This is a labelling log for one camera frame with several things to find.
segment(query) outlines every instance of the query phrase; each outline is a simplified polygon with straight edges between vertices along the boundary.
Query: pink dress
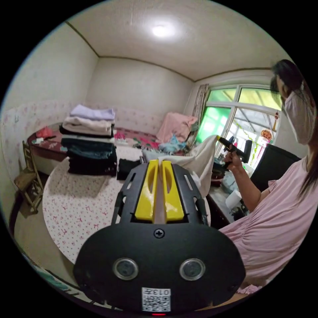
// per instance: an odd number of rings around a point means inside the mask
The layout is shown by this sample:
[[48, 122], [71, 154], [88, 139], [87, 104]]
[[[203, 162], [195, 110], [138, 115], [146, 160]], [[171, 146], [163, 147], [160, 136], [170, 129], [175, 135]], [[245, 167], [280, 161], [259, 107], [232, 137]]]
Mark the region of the pink dress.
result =
[[305, 238], [318, 206], [318, 186], [297, 199], [307, 175], [307, 157], [276, 181], [254, 212], [220, 229], [238, 248], [246, 269], [244, 285], [264, 286], [293, 257]]

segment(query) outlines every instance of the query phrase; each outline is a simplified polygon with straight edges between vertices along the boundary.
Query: woman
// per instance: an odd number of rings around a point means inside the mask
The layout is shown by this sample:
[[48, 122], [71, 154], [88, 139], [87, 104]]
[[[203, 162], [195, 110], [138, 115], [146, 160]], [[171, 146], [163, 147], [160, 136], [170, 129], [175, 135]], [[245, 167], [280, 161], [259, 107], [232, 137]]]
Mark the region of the woman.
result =
[[293, 257], [302, 243], [318, 206], [317, 105], [296, 65], [281, 60], [273, 67], [271, 90], [281, 96], [298, 143], [308, 155], [260, 192], [235, 152], [228, 153], [242, 199], [250, 214], [220, 231], [237, 246], [246, 269], [244, 286], [264, 286]]

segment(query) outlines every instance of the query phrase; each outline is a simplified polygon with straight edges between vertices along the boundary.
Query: white wall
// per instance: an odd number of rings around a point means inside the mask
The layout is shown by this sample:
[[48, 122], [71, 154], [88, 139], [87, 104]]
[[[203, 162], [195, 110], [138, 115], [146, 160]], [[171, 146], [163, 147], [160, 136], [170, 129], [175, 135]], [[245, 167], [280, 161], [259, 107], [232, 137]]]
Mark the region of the white wall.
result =
[[[67, 24], [52, 32], [16, 74], [1, 107], [3, 111], [43, 100], [85, 100], [98, 57]], [[14, 188], [0, 149], [0, 200], [8, 218], [14, 202]]]
[[156, 115], [169, 111], [183, 113], [192, 86], [189, 79], [159, 66], [129, 59], [101, 58], [86, 101]]
[[[210, 84], [211, 86], [232, 84], [269, 85], [271, 78], [272, 72], [270, 70], [253, 70], [229, 72], [195, 82], [184, 113], [186, 115], [192, 114], [199, 86], [202, 84]], [[299, 156], [300, 158], [307, 154], [307, 147], [296, 142], [292, 133], [292, 128], [284, 114], [281, 114], [281, 118], [279, 119], [278, 130], [273, 144]]]

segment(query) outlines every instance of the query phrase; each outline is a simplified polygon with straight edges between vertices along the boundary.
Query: woman's arm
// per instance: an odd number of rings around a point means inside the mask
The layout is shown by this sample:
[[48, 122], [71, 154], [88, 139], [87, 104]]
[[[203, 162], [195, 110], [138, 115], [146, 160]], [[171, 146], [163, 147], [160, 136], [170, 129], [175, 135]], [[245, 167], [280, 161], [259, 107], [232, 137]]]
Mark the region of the woman's arm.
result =
[[253, 212], [259, 203], [269, 195], [269, 189], [260, 192], [249, 178], [235, 151], [233, 153], [229, 152], [224, 161], [231, 162], [228, 169], [232, 171], [234, 175], [235, 181], [238, 185], [238, 190], [241, 193], [245, 206], [250, 212]]
[[243, 167], [233, 169], [232, 173], [245, 206], [250, 212], [253, 212], [259, 203], [269, 195], [269, 189], [261, 192], [251, 181]]

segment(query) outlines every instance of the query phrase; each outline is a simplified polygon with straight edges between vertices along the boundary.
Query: curtain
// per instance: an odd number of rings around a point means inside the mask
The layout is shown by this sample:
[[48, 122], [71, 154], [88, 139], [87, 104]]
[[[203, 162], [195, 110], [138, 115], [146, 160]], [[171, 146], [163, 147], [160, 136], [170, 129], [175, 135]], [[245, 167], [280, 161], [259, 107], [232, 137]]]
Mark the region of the curtain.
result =
[[[198, 127], [200, 127], [203, 115], [204, 115], [204, 109], [205, 109], [205, 103], [209, 97], [210, 89], [209, 84], [204, 84], [199, 87], [198, 94], [196, 96], [192, 116], [196, 117], [198, 119]], [[192, 136], [188, 139], [187, 147], [188, 149], [192, 149], [196, 136], [198, 134], [198, 130], [196, 130]]]

